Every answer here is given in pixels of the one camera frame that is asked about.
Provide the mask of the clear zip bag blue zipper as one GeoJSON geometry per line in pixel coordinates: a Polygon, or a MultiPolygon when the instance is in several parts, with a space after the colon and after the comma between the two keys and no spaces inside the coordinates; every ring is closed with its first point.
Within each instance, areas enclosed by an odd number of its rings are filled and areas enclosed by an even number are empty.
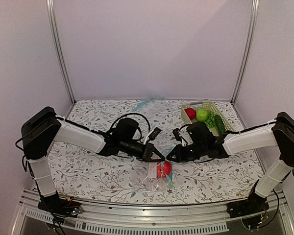
{"type": "Polygon", "coordinates": [[[160,192],[174,188],[171,161],[144,163],[141,183],[146,192],[160,192]]]}

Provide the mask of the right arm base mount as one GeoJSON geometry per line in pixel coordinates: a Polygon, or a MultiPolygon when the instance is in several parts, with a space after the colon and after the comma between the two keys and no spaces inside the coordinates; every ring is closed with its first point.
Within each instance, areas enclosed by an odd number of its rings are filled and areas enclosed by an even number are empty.
{"type": "Polygon", "coordinates": [[[253,188],[247,199],[228,203],[226,207],[226,211],[229,213],[230,218],[248,216],[258,213],[257,216],[252,216],[242,220],[243,225],[247,229],[254,230],[260,228],[260,226],[263,224],[264,219],[267,216],[269,204],[267,199],[257,195],[255,193],[255,189],[253,188]]]}

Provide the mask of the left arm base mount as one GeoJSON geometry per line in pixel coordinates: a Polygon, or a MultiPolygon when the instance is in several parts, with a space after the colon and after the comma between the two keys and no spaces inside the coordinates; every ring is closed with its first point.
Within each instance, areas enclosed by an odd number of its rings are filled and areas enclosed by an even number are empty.
{"type": "Polygon", "coordinates": [[[61,199],[58,192],[47,197],[41,196],[38,209],[60,217],[77,217],[83,212],[81,204],[74,201],[73,197],[61,199]]]}

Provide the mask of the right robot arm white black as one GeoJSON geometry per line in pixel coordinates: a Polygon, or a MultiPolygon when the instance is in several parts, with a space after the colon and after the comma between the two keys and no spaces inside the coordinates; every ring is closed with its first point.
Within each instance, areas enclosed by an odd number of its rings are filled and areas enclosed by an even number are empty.
{"type": "Polygon", "coordinates": [[[178,144],[168,154],[167,160],[176,163],[198,160],[203,156],[211,159],[228,158],[240,152],[277,146],[279,159],[264,176],[255,183],[244,201],[244,210],[255,213],[274,188],[294,169],[294,120],[285,112],[267,123],[238,132],[226,131],[214,136],[205,123],[195,122],[187,127],[192,144],[178,144]]]}

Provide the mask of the red toy apple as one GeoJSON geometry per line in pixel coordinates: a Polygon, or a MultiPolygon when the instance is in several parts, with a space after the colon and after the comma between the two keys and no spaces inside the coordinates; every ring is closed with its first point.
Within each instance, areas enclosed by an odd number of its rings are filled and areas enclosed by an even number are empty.
{"type": "Polygon", "coordinates": [[[166,178],[171,174],[172,171],[172,166],[170,162],[168,161],[163,161],[159,162],[156,165],[156,176],[157,178],[166,178]]]}

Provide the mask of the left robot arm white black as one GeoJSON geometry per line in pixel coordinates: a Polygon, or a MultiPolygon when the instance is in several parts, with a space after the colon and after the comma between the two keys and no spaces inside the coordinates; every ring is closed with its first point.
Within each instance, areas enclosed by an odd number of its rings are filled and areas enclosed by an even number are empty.
{"type": "Polygon", "coordinates": [[[143,135],[135,113],[117,118],[106,131],[95,130],[58,115],[52,107],[45,107],[21,126],[21,137],[15,146],[26,159],[36,188],[44,197],[44,204],[52,212],[60,212],[63,202],[51,175],[47,157],[58,144],[88,150],[96,155],[110,157],[124,153],[145,163],[163,162],[164,155],[152,141],[159,133],[146,122],[148,133],[143,135]]]}

